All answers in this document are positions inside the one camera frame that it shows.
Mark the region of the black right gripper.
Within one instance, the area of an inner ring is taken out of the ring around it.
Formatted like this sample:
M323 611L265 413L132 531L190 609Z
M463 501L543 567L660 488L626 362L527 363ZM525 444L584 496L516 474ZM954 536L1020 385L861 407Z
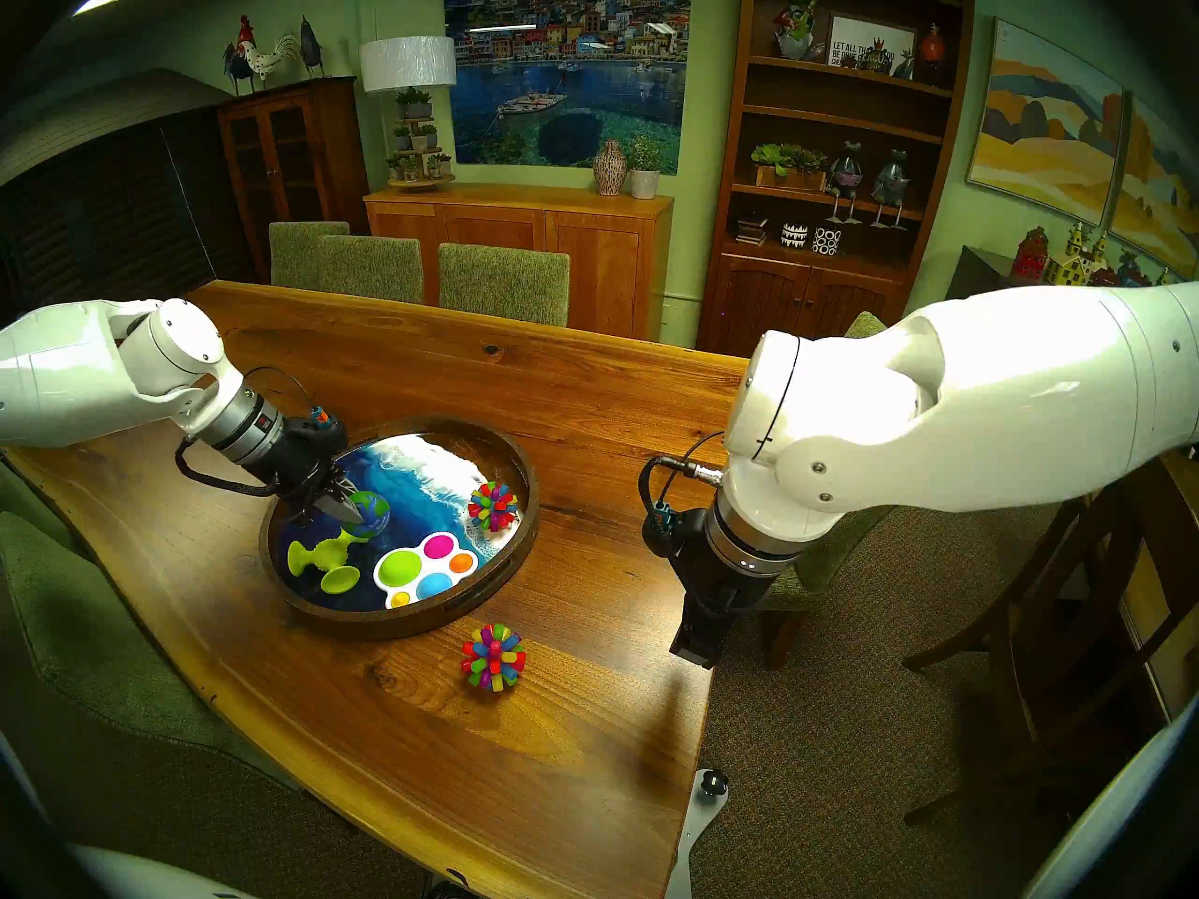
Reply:
M713 553L682 554L685 601L670 653L713 669L736 617L758 609L775 581L776 573L749 574Z

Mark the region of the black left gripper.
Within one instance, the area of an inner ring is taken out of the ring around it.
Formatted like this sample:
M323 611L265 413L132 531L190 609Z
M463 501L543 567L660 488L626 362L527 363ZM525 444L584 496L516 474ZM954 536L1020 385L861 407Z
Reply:
M321 512L343 524L362 525L363 515L345 489L345 476L336 463L345 451L342 422L283 422L265 455L254 463L254 475L285 505L293 518Z

